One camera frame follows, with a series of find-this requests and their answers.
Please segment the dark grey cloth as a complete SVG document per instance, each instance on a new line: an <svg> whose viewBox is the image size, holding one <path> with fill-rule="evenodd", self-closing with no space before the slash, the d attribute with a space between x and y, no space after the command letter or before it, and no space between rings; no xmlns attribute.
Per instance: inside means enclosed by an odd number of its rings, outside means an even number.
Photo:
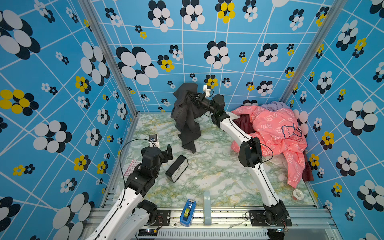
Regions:
<svg viewBox="0 0 384 240"><path fill-rule="evenodd" d="M190 109L191 99L188 92L198 93L198 85L184 83L173 93L177 100L174 103L171 118L175 120L175 127L180 132L178 137L182 141L182 148L195 153L194 141L201 136L200 124L195 119L201 117L205 111L192 111Z"/></svg>

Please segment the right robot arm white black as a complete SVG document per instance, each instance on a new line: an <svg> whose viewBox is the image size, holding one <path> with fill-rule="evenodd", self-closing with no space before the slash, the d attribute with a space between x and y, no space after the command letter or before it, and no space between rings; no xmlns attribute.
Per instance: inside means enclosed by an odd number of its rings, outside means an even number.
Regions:
<svg viewBox="0 0 384 240"><path fill-rule="evenodd" d="M225 108L224 97L215 95L213 99L206 98L205 93L188 92L187 96L197 109L210 112L214 125L226 132L239 145L238 159L243 167L248 168L263 200L264 221L269 226L283 224L285 227L292 226L291 217L285 204L274 190L262 160L262 144L258 138L253 138L239 128L231 119Z"/></svg>

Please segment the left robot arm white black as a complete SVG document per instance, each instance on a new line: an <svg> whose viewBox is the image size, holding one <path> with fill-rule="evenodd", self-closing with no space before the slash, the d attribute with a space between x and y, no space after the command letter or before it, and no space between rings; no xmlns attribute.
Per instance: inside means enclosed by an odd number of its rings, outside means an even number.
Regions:
<svg viewBox="0 0 384 240"><path fill-rule="evenodd" d="M155 145L141 150L142 163L128 176L118 200L87 237L88 240L130 240L147 224L156 221L157 205L144 197L159 176L162 163L173 159L172 147Z"/></svg>

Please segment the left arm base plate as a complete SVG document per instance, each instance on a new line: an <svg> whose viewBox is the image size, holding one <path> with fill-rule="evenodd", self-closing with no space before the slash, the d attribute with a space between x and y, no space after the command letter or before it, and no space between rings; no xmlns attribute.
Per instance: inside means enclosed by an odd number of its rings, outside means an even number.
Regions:
<svg viewBox="0 0 384 240"><path fill-rule="evenodd" d="M170 210L156 210L150 214L150 218L146 226L169 226L171 219Z"/></svg>

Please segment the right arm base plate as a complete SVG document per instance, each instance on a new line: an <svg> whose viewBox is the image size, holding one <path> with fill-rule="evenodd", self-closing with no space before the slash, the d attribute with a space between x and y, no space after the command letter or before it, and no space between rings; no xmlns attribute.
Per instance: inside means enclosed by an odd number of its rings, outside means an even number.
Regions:
<svg viewBox="0 0 384 240"><path fill-rule="evenodd" d="M264 210L251 210L247 212L246 217L253 227L291 227L292 218L288 212L284 212L281 216L268 213Z"/></svg>

